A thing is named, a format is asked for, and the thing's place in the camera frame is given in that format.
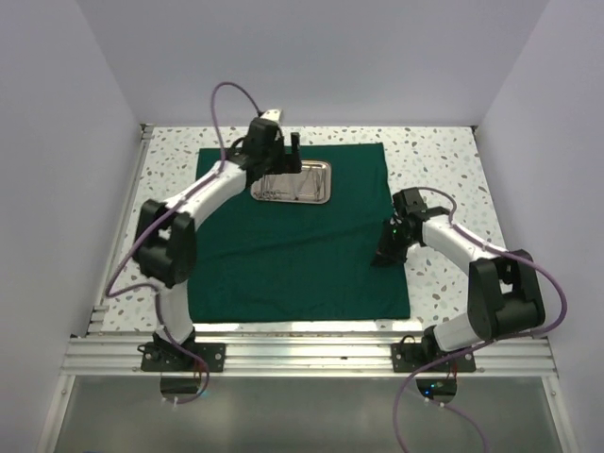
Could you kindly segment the dark green surgical cloth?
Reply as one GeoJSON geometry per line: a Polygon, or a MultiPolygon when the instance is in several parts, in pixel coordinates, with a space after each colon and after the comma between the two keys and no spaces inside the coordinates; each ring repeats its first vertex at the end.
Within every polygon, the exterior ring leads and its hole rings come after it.
{"type": "Polygon", "coordinates": [[[379,143],[307,146],[332,169],[322,205],[262,202],[240,193],[197,230],[187,299],[196,323],[406,319],[402,264],[372,260],[391,216],[379,143]]]}

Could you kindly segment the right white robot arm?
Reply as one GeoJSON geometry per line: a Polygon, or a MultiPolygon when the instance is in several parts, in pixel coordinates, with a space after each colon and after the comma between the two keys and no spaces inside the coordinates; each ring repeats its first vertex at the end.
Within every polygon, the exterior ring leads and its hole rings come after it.
{"type": "Polygon", "coordinates": [[[393,195],[394,212],[382,223],[371,264],[402,264],[409,249],[419,245],[445,256],[466,274],[465,312],[428,327],[421,340],[422,363],[438,371],[453,361],[455,351],[540,327],[545,306],[530,254],[491,246],[453,222],[455,203],[449,209],[431,208],[421,196],[423,190],[409,188],[393,195]]]}

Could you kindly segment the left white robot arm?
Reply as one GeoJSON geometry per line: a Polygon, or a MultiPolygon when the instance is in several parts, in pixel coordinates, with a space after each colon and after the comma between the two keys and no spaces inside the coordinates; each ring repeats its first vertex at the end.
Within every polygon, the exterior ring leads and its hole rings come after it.
{"type": "Polygon", "coordinates": [[[266,175],[301,172],[299,135],[285,146],[283,111],[268,109],[253,119],[247,133],[191,186],[164,201],[143,203],[133,259],[141,273],[157,283],[156,336],[167,344],[162,357],[178,371],[195,362],[193,321],[185,301],[187,281],[197,261],[196,231],[230,198],[266,175]]]}

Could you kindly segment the steel surgical scissors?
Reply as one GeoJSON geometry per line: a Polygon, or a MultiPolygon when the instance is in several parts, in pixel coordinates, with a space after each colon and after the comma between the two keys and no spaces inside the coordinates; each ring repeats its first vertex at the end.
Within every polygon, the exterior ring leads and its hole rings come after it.
{"type": "Polygon", "coordinates": [[[277,183],[277,176],[264,176],[254,190],[254,195],[261,201],[280,200],[281,190],[277,187],[277,183]]]}

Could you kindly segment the stainless steel tray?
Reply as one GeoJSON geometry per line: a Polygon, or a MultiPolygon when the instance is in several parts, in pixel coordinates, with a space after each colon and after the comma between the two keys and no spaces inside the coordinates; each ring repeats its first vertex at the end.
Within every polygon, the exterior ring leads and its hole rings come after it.
{"type": "Polygon", "coordinates": [[[323,160],[303,160],[298,174],[267,175],[250,188],[257,201],[322,205],[331,197],[332,167],[323,160]]]}

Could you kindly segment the steel tweezers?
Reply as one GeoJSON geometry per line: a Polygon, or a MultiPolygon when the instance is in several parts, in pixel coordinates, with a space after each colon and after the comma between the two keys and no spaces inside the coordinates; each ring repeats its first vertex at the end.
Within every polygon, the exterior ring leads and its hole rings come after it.
{"type": "Polygon", "coordinates": [[[283,189],[283,197],[290,199],[290,200],[297,200],[298,199],[297,175],[296,174],[283,175],[282,189],[283,189]]]}

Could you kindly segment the steel forceps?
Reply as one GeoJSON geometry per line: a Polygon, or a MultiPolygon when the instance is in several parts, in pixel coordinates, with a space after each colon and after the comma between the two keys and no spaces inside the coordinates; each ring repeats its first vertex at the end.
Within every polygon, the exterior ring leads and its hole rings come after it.
{"type": "Polygon", "coordinates": [[[299,187],[298,194],[303,198],[318,201],[325,183],[325,171],[322,169],[310,169],[305,174],[299,187]]]}

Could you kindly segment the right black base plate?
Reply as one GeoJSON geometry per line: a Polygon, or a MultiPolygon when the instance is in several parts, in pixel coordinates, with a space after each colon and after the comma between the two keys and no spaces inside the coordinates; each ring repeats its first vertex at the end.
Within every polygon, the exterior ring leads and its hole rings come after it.
{"type": "MultiPolygon", "coordinates": [[[[395,373],[411,373],[445,356],[445,353],[438,349],[430,350],[429,346],[424,347],[421,341],[415,340],[411,335],[406,335],[400,341],[392,343],[390,352],[395,373]]],[[[445,374],[474,373],[476,371],[473,354],[444,361],[427,369],[427,373],[445,374]]]]}

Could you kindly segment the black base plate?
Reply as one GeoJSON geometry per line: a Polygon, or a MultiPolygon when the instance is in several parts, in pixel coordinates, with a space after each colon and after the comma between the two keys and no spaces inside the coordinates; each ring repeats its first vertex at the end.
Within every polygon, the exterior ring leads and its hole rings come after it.
{"type": "Polygon", "coordinates": [[[222,343],[197,343],[186,344],[190,351],[185,354],[174,349],[172,344],[168,348],[160,348],[150,342],[140,344],[137,351],[143,355],[141,370],[144,372],[169,373],[200,371],[199,362],[192,355],[203,360],[210,373],[221,373],[227,357],[227,345],[222,343]]]}
{"type": "MultiPolygon", "coordinates": [[[[411,335],[406,335],[400,341],[392,343],[390,352],[395,373],[411,373],[445,356],[445,353],[438,349],[430,350],[429,346],[424,347],[421,341],[415,340],[411,335]]],[[[444,361],[427,369],[427,373],[445,374],[474,373],[476,371],[473,354],[444,361]]]]}

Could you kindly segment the aluminium left side rail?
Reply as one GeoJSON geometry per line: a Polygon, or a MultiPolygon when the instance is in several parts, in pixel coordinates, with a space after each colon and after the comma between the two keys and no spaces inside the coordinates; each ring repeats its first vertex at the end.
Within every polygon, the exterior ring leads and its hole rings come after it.
{"type": "Polygon", "coordinates": [[[152,139],[153,130],[155,128],[153,124],[140,124],[140,127],[141,139],[139,141],[139,146],[135,154],[133,168],[128,174],[125,197],[122,207],[119,210],[118,223],[112,238],[111,250],[109,252],[109,257],[106,261],[105,268],[102,274],[101,284],[96,292],[96,295],[93,297],[92,300],[91,316],[86,328],[86,332],[84,333],[85,336],[88,336],[90,334],[98,335],[102,333],[104,316],[105,313],[109,310],[108,307],[105,305],[105,291],[109,285],[112,272],[116,269],[117,262],[120,258],[122,242],[126,235],[127,225],[129,222],[129,217],[131,215],[132,204],[134,202],[138,188],[138,180],[140,177],[141,170],[143,168],[144,161],[146,159],[146,154],[148,146],[152,139]]]}

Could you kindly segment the aluminium rail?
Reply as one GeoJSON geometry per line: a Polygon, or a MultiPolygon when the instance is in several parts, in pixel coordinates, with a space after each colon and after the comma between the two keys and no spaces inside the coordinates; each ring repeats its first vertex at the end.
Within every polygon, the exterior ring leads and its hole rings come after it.
{"type": "Polygon", "coordinates": [[[129,217],[131,215],[132,204],[134,202],[138,188],[138,180],[140,177],[141,170],[143,168],[144,161],[146,159],[146,154],[148,146],[152,139],[153,130],[155,128],[153,124],[140,124],[140,127],[141,139],[139,141],[139,146],[135,154],[133,168],[128,174],[125,197],[122,207],[119,210],[118,223],[112,238],[111,250],[109,252],[109,257],[106,261],[105,268],[102,274],[101,284],[96,292],[96,295],[93,297],[92,300],[91,316],[86,328],[86,332],[84,333],[85,336],[88,336],[90,334],[98,335],[102,333],[104,316],[105,313],[109,310],[108,307],[105,305],[105,291],[109,285],[112,272],[116,269],[117,262],[120,258],[122,242],[126,235],[127,225],[129,222],[129,217]]]}
{"type": "MultiPolygon", "coordinates": [[[[367,335],[217,335],[200,343],[226,346],[221,378],[385,378],[394,374],[394,337],[367,335]]],[[[142,336],[93,336],[68,343],[59,368],[65,376],[128,376],[142,372],[142,336]]],[[[474,353],[470,378],[555,377],[557,367],[546,340],[499,342],[474,353]]]]}

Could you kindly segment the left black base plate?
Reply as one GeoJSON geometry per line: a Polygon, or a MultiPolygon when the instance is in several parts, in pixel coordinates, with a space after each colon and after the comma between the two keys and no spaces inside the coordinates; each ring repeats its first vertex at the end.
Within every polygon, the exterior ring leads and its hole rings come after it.
{"type": "Polygon", "coordinates": [[[141,370],[144,372],[169,373],[200,371],[199,362],[192,355],[203,360],[210,373],[221,373],[227,357],[227,345],[222,343],[197,343],[186,344],[190,351],[185,354],[174,349],[172,344],[168,348],[160,348],[150,342],[140,344],[137,351],[143,355],[141,370]]]}

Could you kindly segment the aluminium front rail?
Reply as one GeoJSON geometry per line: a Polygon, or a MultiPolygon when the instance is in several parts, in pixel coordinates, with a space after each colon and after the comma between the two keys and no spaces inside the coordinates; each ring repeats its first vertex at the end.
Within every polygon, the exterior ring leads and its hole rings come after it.
{"type": "MultiPolygon", "coordinates": [[[[217,335],[200,343],[226,346],[221,378],[385,378],[394,374],[394,337],[367,335],[217,335]]],[[[93,336],[68,343],[59,368],[65,376],[128,376],[142,372],[142,336],[93,336]]],[[[499,342],[474,353],[470,378],[555,377],[557,367],[546,340],[499,342]]]]}

